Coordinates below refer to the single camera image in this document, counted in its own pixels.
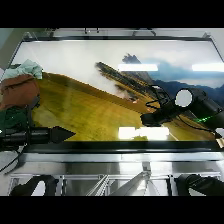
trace brown cloth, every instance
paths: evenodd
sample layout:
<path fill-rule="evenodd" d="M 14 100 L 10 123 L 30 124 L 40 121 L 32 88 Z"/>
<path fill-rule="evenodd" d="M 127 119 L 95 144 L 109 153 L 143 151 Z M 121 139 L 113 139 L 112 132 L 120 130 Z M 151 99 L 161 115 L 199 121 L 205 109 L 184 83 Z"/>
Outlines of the brown cloth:
<path fill-rule="evenodd" d="M 0 93 L 3 95 L 0 110 L 13 106 L 24 108 L 40 94 L 38 84 L 32 75 L 19 75 L 1 82 Z"/>

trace cloth pile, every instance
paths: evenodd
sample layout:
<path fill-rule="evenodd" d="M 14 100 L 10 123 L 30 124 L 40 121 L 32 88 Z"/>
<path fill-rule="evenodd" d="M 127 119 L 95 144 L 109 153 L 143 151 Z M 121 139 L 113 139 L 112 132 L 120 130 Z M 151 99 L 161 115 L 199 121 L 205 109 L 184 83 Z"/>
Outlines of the cloth pile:
<path fill-rule="evenodd" d="M 43 68 L 26 60 L 15 68 L 6 69 L 0 83 L 0 136 L 5 128 L 26 126 L 25 107 L 40 94 L 37 79 L 42 79 Z"/>

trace screen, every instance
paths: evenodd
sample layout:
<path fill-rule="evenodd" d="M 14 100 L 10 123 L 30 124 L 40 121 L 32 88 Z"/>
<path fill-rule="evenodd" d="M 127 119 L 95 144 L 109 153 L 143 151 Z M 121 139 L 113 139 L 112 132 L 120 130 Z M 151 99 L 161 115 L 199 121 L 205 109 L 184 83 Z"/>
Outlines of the screen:
<path fill-rule="evenodd" d="M 32 112 L 36 126 L 61 126 L 76 135 L 68 141 L 212 141 L 179 118 L 161 127 L 144 127 L 140 116 L 155 109 L 150 85 L 171 97 L 180 88 L 203 89 L 224 106 L 223 71 L 194 66 L 223 63 L 207 41 L 64 40 L 23 42 L 12 65 L 27 59 L 43 68 L 38 81 L 40 106 Z M 191 113 L 181 118 L 204 127 Z"/>

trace green cloth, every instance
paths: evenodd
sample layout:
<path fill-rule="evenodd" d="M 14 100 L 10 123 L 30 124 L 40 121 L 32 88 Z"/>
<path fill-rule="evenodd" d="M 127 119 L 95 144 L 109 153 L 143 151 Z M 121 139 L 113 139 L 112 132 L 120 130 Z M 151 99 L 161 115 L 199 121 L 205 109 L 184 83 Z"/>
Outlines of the green cloth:
<path fill-rule="evenodd" d="M 24 130 L 27 128 L 26 109 L 11 107 L 0 111 L 0 137 L 5 136 L 5 129 L 18 128 Z"/>
<path fill-rule="evenodd" d="M 42 79 L 42 70 L 43 68 L 36 62 L 32 62 L 29 59 L 27 59 L 23 64 L 21 64 L 17 68 L 6 69 L 3 74 L 2 80 L 15 78 L 19 75 L 25 75 L 25 74 L 32 75 L 37 79 Z"/>

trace black border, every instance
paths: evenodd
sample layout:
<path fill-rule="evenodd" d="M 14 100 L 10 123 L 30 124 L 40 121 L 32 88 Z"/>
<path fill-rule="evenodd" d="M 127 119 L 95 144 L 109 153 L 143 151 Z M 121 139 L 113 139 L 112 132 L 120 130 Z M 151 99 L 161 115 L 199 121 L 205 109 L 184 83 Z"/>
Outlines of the black border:
<path fill-rule="evenodd" d="M 61 41 L 61 40 L 182 40 L 182 41 L 210 41 L 216 48 L 220 58 L 222 59 L 216 45 L 209 37 L 170 37 L 170 36 L 68 36 L 68 37 L 37 37 L 23 38 L 20 42 L 33 41 Z M 20 44 L 16 48 L 11 65 Z M 186 152 L 222 152 L 217 141 L 72 141 L 60 144 L 33 144 L 24 148 L 24 152 L 28 153 L 47 153 L 47 154 L 88 154 L 88 153 L 186 153 Z"/>

